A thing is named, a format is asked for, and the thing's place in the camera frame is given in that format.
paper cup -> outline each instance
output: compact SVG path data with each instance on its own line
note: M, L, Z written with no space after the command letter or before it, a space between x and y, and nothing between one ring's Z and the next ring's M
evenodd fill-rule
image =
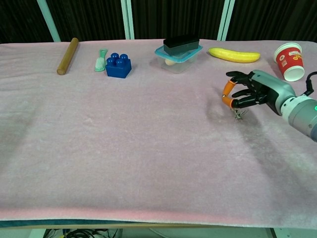
M278 64L286 81L297 81L305 74L302 47L297 43L286 43L277 48L274 61Z

black curtain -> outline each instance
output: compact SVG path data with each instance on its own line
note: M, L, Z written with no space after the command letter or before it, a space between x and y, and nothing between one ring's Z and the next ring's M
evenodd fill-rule
M61 41L125 39L119 0L47 0Z
M135 39L195 33L217 39L224 0L132 0Z
M36 0L0 0L0 44L52 41Z
M236 0L227 40L317 42L316 0Z

wooden rolling pin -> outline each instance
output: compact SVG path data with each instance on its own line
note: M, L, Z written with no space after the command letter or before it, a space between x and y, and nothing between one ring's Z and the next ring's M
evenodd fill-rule
M77 38L73 38L67 48L66 53L64 54L63 59L61 60L58 68L57 68L57 73L59 75L64 75L66 74L66 71L68 69L68 66L71 62L71 59L73 58L76 48L78 46L78 39Z

toy banana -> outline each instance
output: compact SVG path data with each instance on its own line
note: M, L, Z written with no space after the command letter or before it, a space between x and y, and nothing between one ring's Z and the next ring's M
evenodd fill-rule
M238 52L224 48L209 48L208 51L214 57L238 63L255 62L261 56L258 52Z

blue lego brick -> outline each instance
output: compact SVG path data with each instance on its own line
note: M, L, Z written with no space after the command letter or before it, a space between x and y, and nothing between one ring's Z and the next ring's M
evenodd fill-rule
M119 57L117 53L112 53L107 58L106 71L109 77L125 78L131 71L131 60L126 54Z

